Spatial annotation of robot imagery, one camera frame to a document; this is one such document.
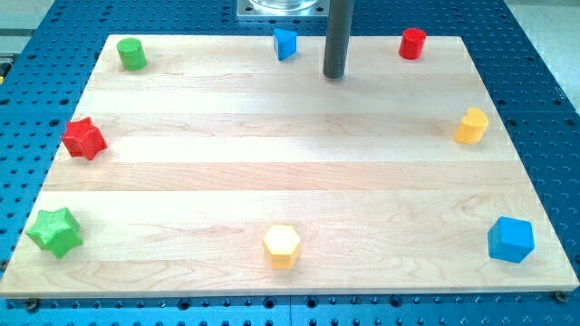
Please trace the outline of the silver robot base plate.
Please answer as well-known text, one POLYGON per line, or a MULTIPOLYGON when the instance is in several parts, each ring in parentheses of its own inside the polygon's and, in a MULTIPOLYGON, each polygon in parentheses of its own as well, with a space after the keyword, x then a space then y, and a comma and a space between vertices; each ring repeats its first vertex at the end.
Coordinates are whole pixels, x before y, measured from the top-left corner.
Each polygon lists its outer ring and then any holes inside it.
POLYGON ((237 0, 237 17, 273 19, 327 16, 329 0, 237 0))

